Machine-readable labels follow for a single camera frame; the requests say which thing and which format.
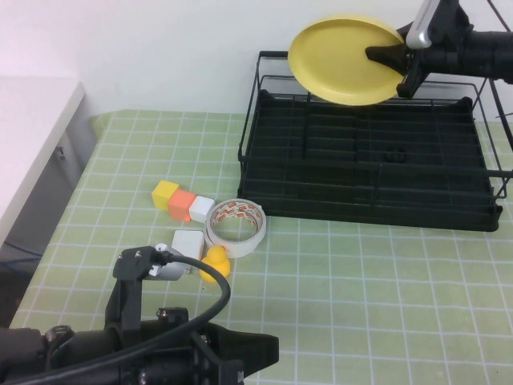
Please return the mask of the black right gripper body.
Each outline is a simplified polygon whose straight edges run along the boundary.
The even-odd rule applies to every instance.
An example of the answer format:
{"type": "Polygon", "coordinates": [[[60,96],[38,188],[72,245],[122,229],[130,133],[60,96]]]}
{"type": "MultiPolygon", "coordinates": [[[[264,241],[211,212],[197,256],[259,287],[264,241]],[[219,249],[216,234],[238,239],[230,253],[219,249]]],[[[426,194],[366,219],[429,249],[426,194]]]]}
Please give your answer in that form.
{"type": "Polygon", "coordinates": [[[412,98],[427,76],[449,74],[473,26],[458,1],[424,1],[404,43],[410,48],[408,72],[397,85],[398,96],[412,98]]]}

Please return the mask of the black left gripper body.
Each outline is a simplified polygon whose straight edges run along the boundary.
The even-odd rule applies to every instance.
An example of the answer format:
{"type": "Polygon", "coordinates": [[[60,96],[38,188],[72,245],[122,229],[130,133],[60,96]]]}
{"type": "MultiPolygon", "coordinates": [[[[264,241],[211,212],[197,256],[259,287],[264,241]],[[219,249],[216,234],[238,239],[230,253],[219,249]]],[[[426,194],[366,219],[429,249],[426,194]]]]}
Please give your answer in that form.
{"type": "Polygon", "coordinates": [[[188,321],[185,308],[160,308],[156,320],[143,322],[137,306],[131,321],[141,342],[157,338],[162,343],[135,362],[131,375],[136,384],[218,384],[222,361],[242,361],[244,378],[279,361],[278,337],[229,330],[211,322],[166,342],[164,333],[188,321]]]}

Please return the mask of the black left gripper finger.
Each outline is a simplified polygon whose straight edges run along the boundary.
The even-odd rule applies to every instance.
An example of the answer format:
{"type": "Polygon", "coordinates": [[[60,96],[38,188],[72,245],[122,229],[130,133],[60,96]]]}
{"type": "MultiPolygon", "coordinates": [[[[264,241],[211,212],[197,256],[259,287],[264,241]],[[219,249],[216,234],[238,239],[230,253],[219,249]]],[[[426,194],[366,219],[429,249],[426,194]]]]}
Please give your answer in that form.
{"type": "Polygon", "coordinates": [[[244,364],[239,359],[222,361],[218,369],[219,385],[244,385],[244,364]]]}

